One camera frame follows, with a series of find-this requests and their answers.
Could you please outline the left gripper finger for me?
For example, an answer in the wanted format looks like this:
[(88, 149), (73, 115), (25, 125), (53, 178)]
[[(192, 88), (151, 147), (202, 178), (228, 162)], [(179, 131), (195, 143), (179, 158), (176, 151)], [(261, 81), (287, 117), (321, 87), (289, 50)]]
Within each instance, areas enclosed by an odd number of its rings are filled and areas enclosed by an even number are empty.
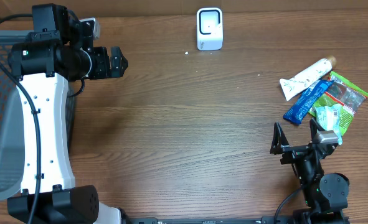
[(111, 66), (128, 66), (128, 60), (124, 57), (119, 47), (111, 48)]
[(111, 66), (111, 78), (121, 78), (123, 77), (125, 70), (128, 68), (128, 64), (124, 65), (112, 65)]

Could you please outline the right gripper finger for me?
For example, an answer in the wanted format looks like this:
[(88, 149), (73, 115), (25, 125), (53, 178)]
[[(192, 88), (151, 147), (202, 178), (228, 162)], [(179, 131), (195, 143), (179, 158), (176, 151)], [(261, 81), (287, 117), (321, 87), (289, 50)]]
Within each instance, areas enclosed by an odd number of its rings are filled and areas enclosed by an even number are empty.
[(270, 154), (283, 154), (289, 148), (288, 140), (279, 122), (274, 123), (273, 140), (271, 143)]
[(309, 125), (312, 136), (315, 136), (318, 131), (325, 131), (325, 129), (316, 121), (315, 118), (310, 119)]

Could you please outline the teal tissue pack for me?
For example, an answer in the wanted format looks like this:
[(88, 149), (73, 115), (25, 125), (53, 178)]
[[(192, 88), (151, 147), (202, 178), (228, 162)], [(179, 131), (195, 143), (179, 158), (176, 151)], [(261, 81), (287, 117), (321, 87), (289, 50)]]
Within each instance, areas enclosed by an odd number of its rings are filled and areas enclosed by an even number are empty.
[(338, 144), (342, 144), (342, 134), (339, 126), (339, 118), (342, 105), (320, 106), (315, 108), (316, 120), (326, 131), (334, 131), (338, 136)]

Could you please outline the blue snack bar wrapper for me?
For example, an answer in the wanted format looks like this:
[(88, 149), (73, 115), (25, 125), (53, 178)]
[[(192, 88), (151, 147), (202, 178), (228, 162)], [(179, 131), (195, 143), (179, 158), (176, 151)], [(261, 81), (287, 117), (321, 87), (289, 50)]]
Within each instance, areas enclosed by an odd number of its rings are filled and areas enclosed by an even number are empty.
[(283, 115), (283, 119), (300, 125), (310, 108), (322, 94), (333, 84), (330, 80), (318, 80), (306, 89), (297, 102)]

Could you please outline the green snack bag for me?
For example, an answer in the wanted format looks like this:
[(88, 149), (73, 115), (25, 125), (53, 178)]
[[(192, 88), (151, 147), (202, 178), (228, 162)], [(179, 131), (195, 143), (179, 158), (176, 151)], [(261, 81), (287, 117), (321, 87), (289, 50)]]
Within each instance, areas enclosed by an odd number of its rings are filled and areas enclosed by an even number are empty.
[(343, 136), (360, 105), (368, 98), (368, 92), (336, 72), (329, 74), (329, 81), (333, 81), (333, 84), (316, 100), (309, 114), (316, 117), (317, 107), (340, 104), (339, 128)]

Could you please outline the white tube gold cap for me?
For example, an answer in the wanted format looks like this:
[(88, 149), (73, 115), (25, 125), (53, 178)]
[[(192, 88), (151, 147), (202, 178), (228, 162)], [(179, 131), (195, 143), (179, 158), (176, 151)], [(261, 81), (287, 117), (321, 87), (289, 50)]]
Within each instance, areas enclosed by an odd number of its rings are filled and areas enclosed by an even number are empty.
[(279, 83), (286, 101), (309, 88), (317, 80), (328, 74), (337, 64), (334, 56), (330, 55), (322, 58), (299, 72), (290, 79), (281, 78)]

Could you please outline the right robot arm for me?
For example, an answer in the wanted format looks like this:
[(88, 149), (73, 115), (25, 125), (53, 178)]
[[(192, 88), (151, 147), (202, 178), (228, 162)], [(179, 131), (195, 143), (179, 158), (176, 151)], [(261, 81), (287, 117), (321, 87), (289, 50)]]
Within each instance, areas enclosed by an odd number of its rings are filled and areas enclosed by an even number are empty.
[[(290, 146), (281, 125), (276, 122), (270, 153), (280, 155), (282, 165), (292, 166), (300, 182), (299, 189), (289, 194), (278, 206), (273, 223), (349, 223), (343, 210), (348, 207), (349, 179), (341, 173), (325, 174), (321, 160), (339, 145), (334, 131), (323, 129), (313, 118), (309, 122), (311, 140), (306, 145)], [(307, 209), (295, 210), (289, 217), (280, 215), (283, 206), (302, 192)]]

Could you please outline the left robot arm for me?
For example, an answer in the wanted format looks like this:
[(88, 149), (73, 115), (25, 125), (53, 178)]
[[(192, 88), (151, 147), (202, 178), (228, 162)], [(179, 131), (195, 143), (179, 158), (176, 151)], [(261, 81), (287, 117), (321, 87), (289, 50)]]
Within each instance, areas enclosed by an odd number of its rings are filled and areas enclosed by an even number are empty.
[(122, 210), (100, 202), (94, 186), (76, 186), (66, 119), (71, 82), (122, 77), (128, 61), (118, 47), (93, 45), (94, 18), (80, 20), (56, 4), (35, 5), (31, 16), (34, 30), (9, 56), (25, 153), (21, 195), (8, 199), (8, 213), (24, 223), (128, 223)]

